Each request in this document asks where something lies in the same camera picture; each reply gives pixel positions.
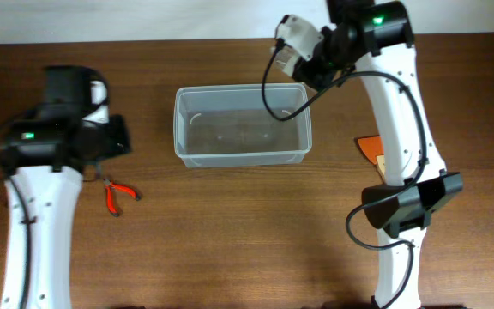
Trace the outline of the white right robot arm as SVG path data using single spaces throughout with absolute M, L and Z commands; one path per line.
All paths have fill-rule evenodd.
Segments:
M 419 92 L 416 49 L 399 1 L 330 1 L 330 27 L 296 15 L 275 29 L 273 60 L 322 95 L 360 78 L 383 146 L 380 185 L 365 188 L 358 212 L 377 232 L 374 308 L 419 308 L 419 259 L 432 216 L 461 192 L 431 135 Z

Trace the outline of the orange scraper with wooden handle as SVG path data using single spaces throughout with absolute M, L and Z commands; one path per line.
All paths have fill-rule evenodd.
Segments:
M 370 162 L 385 181 L 385 157 L 380 136 L 365 136 L 355 139 L 356 145 L 364 158 Z

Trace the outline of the clear plastic container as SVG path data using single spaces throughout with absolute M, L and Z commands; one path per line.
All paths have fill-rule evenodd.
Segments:
M 310 112 L 280 118 L 307 100 L 300 83 L 233 84 L 180 88 L 173 119 L 175 154 L 189 168 L 296 164 L 312 148 Z

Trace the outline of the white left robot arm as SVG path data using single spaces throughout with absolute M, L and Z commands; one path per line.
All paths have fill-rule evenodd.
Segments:
M 45 68 L 43 100 L 11 121 L 0 146 L 9 206 L 2 308 L 69 308 L 75 208 L 87 166 L 131 152 L 109 86 L 79 65 Z

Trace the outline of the clear box of coloured bits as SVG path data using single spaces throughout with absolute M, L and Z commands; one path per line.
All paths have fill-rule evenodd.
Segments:
M 277 52 L 274 63 L 284 74 L 292 76 L 299 58 L 299 54 L 286 45 Z

